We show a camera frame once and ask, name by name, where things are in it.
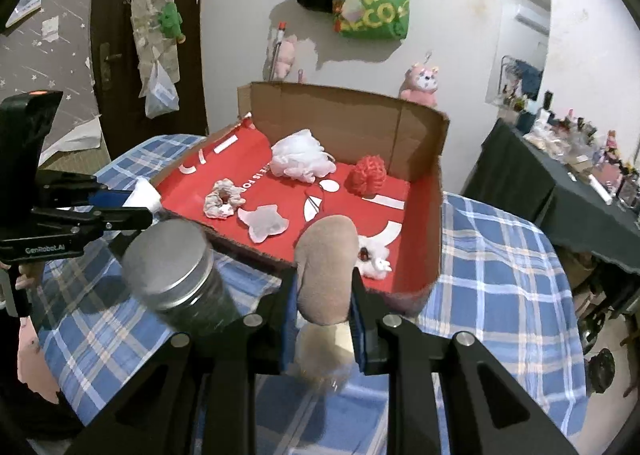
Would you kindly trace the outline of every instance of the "silver jar lid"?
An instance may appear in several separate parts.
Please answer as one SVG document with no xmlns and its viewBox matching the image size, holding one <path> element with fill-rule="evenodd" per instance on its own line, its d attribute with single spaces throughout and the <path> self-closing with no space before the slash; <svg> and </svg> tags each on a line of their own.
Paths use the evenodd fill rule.
<svg viewBox="0 0 640 455">
<path fill-rule="evenodd" d="M 122 258 L 124 281 L 152 310 L 167 310 L 189 300 L 212 268 L 212 250 L 204 232 L 178 218 L 143 231 Z"/>
</svg>

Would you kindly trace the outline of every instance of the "pink plush bear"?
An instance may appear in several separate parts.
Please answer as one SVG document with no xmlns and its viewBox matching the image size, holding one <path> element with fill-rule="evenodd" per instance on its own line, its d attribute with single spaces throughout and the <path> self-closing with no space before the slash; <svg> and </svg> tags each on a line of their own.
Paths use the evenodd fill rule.
<svg viewBox="0 0 640 455">
<path fill-rule="evenodd" d="M 438 89 L 437 73 L 438 67 L 430 69 L 423 63 L 416 63 L 406 72 L 404 80 L 406 88 L 400 92 L 400 99 L 435 108 L 438 104 L 435 96 Z"/>
<path fill-rule="evenodd" d="M 296 43 L 298 43 L 298 38 L 295 36 L 287 36 L 282 40 L 280 51 L 278 52 L 278 57 L 274 65 L 275 72 L 273 78 L 275 80 L 282 81 L 287 77 L 287 74 L 289 74 L 293 61 L 296 59 Z"/>
</svg>

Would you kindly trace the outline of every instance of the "metal screw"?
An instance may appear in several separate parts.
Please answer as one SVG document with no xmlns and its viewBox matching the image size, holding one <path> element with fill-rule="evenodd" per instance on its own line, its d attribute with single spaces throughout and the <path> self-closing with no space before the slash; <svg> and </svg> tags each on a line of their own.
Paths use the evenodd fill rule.
<svg viewBox="0 0 640 455">
<path fill-rule="evenodd" d="M 387 327 L 395 329 L 396 327 L 401 326 L 402 318 L 398 316 L 398 314 L 387 314 L 382 318 L 382 323 L 384 323 Z"/>
<path fill-rule="evenodd" d="M 460 332 L 460 334 L 456 335 L 456 341 L 461 345 L 468 347 L 474 344 L 476 338 L 471 332 Z"/>
<path fill-rule="evenodd" d="M 182 347 L 186 347 L 189 344 L 189 337 L 187 334 L 174 334 L 171 337 L 171 346 L 177 349 L 181 349 Z"/>
<path fill-rule="evenodd" d="M 260 314 L 247 314 L 242 323 L 248 327 L 257 327 L 262 324 L 262 316 Z"/>
</svg>

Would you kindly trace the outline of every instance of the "mirror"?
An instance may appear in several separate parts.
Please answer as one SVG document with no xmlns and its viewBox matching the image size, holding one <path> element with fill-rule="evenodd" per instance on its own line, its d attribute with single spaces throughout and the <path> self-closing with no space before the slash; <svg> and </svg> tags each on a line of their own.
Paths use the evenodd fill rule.
<svg viewBox="0 0 640 455">
<path fill-rule="evenodd" d="M 502 0 L 500 35 L 486 102 L 514 108 L 538 99 L 551 25 L 551 0 Z"/>
</svg>

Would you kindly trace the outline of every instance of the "wooden door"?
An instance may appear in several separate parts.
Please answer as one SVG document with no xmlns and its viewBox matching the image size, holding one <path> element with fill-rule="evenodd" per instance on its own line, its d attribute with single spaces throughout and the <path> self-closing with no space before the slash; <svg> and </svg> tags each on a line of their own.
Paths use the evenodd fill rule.
<svg viewBox="0 0 640 455">
<path fill-rule="evenodd" d="M 186 41 L 178 45 L 180 81 L 176 83 L 180 110 L 154 119 L 145 116 L 145 99 L 134 44 L 130 6 L 126 0 L 91 0 L 90 37 L 95 95 L 102 132 L 111 158 L 155 135 L 194 133 L 206 135 L 207 115 L 200 60 L 199 0 L 175 0 L 182 16 Z M 109 44 L 111 85 L 103 85 L 100 46 Z"/>
</svg>

